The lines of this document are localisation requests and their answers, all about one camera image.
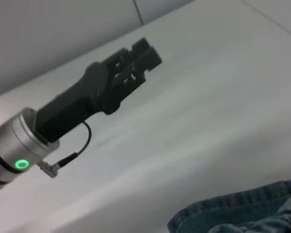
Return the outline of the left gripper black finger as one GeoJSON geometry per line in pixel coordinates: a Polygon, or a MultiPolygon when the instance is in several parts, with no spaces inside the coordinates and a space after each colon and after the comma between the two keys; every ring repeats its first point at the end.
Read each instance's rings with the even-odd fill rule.
{"type": "Polygon", "coordinates": [[[131,65],[143,53],[150,49],[150,44],[146,38],[141,38],[131,46],[131,50],[122,48],[108,58],[108,70],[121,71],[131,65]]]}
{"type": "Polygon", "coordinates": [[[162,63],[162,59],[154,47],[143,53],[128,67],[116,72],[114,76],[114,90],[136,89],[145,79],[145,71],[151,71],[162,63]]]}

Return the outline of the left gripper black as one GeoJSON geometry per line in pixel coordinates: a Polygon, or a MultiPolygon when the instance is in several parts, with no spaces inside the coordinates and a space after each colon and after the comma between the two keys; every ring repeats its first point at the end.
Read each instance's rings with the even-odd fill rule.
{"type": "Polygon", "coordinates": [[[95,113],[114,113],[120,101],[112,99],[111,84],[122,70],[119,62],[91,64],[79,81],[38,110],[35,130],[56,141],[95,113]]]}

